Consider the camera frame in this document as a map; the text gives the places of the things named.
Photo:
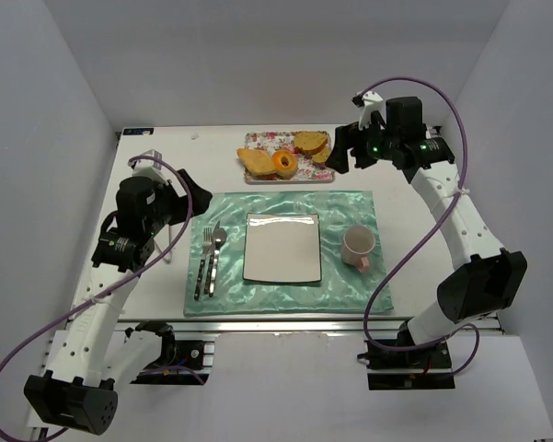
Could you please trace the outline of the yellow toast bread slice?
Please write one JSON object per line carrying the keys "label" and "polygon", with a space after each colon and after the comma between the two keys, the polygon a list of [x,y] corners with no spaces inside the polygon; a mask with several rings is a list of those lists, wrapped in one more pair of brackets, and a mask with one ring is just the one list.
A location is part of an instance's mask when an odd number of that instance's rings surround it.
{"label": "yellow toast bread slice", "polygon": [[271,156],[263,150],[239,148],[237,156],[245,169],[254,177],[268,176],[276,173]]}

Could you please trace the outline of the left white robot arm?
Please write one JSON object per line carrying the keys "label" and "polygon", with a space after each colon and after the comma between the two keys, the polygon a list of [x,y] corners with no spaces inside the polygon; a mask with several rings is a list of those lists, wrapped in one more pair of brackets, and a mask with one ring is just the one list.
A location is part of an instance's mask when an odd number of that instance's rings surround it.
{"label": "left white robot arm", "polygon": [[44,423],[105,433],[120,390],[148,366],[168,364],[175,356],[173,330],[163,321],[138,325],[114,355],[107,350],[140,272],[152,261],[156,235],[205,213],[213,198],[185,169],[178,175],[188,190],[183,196],[154,167],[136,168],[120,182],[116,208],[100,226],[89,273],[94,289],[106,297],[86,293],[86,309],[74,315],[60,350],[44,374],[29,376],[24,386],[25,397]]}

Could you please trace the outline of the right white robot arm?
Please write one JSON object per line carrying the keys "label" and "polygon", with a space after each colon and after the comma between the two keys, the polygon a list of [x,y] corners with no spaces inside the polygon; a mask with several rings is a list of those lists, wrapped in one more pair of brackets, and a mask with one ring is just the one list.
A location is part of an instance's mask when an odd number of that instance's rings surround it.
{"label": "right white robot arm", "polygon": [[346,173],[349,157],[358,169],[391,162],[427,205],[454,268],[438,285],[435,301],[405,321],[395,340],[373,343],[360,358],[371,369],[425,371],[449,337],[513,303],[527,260],[490,232],[461,182],[464,170],[451,148],[441,136],[428,134],[420,99],[383,100],[366,92],[352,101],[360,119],[337,127],[327,166]]}

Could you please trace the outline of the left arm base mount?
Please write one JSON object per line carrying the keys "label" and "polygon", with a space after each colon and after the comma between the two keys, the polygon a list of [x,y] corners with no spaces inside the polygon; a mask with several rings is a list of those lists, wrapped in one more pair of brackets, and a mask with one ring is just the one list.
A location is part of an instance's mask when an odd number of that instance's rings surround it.
{"label": "left arm base mount", "polygon": [[150,332],[162,340],[161,355],[145,367],[132,383],[137,385],[200,385],[209,377],[213,346],[204,340],[176,338],[172,327],[163,321],[145,321],[124,330],[127,342],[134,332]]}

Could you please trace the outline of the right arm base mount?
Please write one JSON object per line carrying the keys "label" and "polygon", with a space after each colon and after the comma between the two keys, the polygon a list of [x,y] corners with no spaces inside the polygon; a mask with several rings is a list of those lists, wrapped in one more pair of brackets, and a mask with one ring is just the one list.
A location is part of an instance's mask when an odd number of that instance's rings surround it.
{"label": "right arm base mount", "polygon": [[365,342],[357,354],[367,370],[369,390],[453,390],[455,376],[446,343],[414,352],[389,352]]}

